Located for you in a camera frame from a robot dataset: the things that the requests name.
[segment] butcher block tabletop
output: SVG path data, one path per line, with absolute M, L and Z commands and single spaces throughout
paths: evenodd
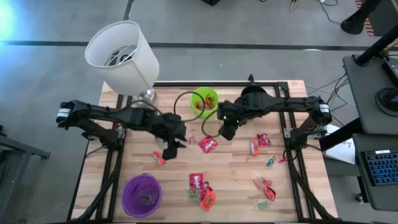
M 302 80 L 283 81 L 289 85 L 291 97 L 306 96 L 305 85 Z M 155 106 L 163 113 L 172 112 L 175 99 L 179 94 L 198 88 L 199 86 L 165 86 L 155 87 L 157 99 Z M 219 101 L 234 101 L 240 96 L 243 86 L 213 86 L 218 93 Z M 268 94 L 275 96 L 273 87 L 264 87 Z M 115 107 L 118 94 L 104 84 L 100 106 Z M 182 119 L 194 118 L 190 106 L 190 94 L 177 102 L 176 112 Z M 297 125 L 307 118 L 308 113 L 295 113 Z M 289 116 L 285 114 L 288 126 Z M 282 158 L 285 149 L 282 128 L 278 113 L 269 113 L 261 118 L 255 118 L 236 131 L 232 141 L 227 141 L 222 136 L 216 139 L 218 146 L 210 153 L 205 154 L 198 146 L 198 141 L 205 135 L 201 131 L 203 119 L 185 123 L 189 134 L 195 138 L 194 147 L 178 149 L 176 159 L 165 164 L 156 163 L 152 157 L 154 151 L 161 151 L 156 144 L 155 137 L 146 132 L 126 131 L 123 161 L 118 184 L 118 193 L 114 209 L 113 222 L 294 222 L 297 221 L 292 184 L 287 162 L 266 167 L 266 161 L 275 156 Z M 98 121 L 105 128 L 111 128 L 110 122 Z M 205 124 L 205 132 L 217 134 L 222 121 L 216 119 L 214 114 Z M 257 139 L 257 134 L 266 133 L 272 142 L 269 147 L 259 148 L 259 155 L 253 156 L 249 150 L 252 140 Z M 308 140 L 309 144 L 319 146 L 318 141 Z M 101 147 L 98 140 L 90 141 L 86 153 Z M 90 154 L 84 161 L 72 218 L 79 217 L 90 205 L 100 190 L 103 178 L 104 163 L 107 149 L 100 149 Z M 307 170 L 309 186 L 320 203 L 328 212 L 337 217 L 335 203 L 330 189 L 328 176 L 322 153 L 313 148 L 303 150 L 303 158 Z M 152 174 L 160 183 L 163 191 L 160 207 L 146 218 L 134 218 L 126 214 L 121 204 L 121 193 L 129 179 L 134 176 L 148 173 Z M 187 198 L 189 174 L 203 173 L 204 179 L 210 184 L 216 199 L 210 211 L 201 208 L 198 202 Z M 252 182 L 252 176 L 260 175 L 272 181 L 272 188 L 276 192 L 276 199 L 271 202 L 258 190 Z M 305 197 L 300 191 L 300 198 L 304 210 L 304 217 L 308 217 Z M 110 190 L 105 198 L 103 216 L 108 212 Z M 257 204 L 265 201 L 271 204 L 263 210 Z

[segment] lamp base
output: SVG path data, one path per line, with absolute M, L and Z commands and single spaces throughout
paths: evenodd
M 132 96 L 132 100 L 144 100 L 147 103 L 150 104 L 154 104 L 155 100 L 156 100 L 156 92 L 153 88 L 150 88 L 148 90 L 146 90 L 143 93 L 140 93 L 138 95 L 134 95 Z M 137 103 L 133 103 L 132 105 L 134 105 L 134 107 L 141 107 L 141 108 L 152 108 L 149 105 L 147 105 L 146 103 L 143 102 L 137 102 Z

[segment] green bowl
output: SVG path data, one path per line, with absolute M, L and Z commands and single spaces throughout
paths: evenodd
M 201 97 L 203 97 L 203 99 L 205 99 L 206 96 L 209 96 L 210 98 L 214 99 L 214 108 L 211 110 L 205 110 L 205 112 L 203 112 L 202 117 L 206 118 L 207 116 L 210 115 L 211 112 L 213 112 L 214 110 L 217 110 L 218 107 L 218 94 L 216 91 L 214 91 L 214 89 L 212 88 L 208 88 L 208 87 L 199 87 L 196 90 L 194 90 L 195 93 L 198 93 Z M 196 94 L 192 94 L 191 95 L 191 107 L 193 109 L 193 112 L 197 115 L 199 115 L 201 113 L 201 110 L 196 108 L 196 103 L 197 102 L 202 102 L 201 98 L 196 95 Z

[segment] gray floor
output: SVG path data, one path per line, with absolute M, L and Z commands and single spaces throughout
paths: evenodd
M 12 1 L 17 30 L 9 40 L 89 41 L 102 27 L 120 21 L 127 0 Z M 354 0 L 328 7 L 342 21 L 356 10 Z M 319 3 L 299 0 L 221 0 L 210 7 L 200 0 L 136 0 L 131 20 L 150 42 L 369 46 L 377 37 L 348 35 L 327 21 Z M 11 138 L 46 151 L 33 158 L 10 220 L 29 223 L 66 219 L 87 144 L 80 131 L 58 129 L 61 101 L 97 103 L 102 81 L 86 64 L 84 47 L 0 45 L 0 124 Z M 341 59 L 360 52 L 242 49 L 154 49 L 159 80 L 303 79 L 321 86 L 344 74 Z M 353 103 L 348 86 L 341 96 Z M 336 100 L 333 106 L 342 102 Z M 343 123 L 357 117 L 352 106 L 334 112 Z M 344 220 L 396 223 L 398 213 L 379 212 L 353 201 L 359 192 L 353 177 L 330 177 L 338 214 Z

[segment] keyboard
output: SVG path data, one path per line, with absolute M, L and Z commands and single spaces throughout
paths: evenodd
M 398 184 L 398 149 L 361 154 L 373 186 Z

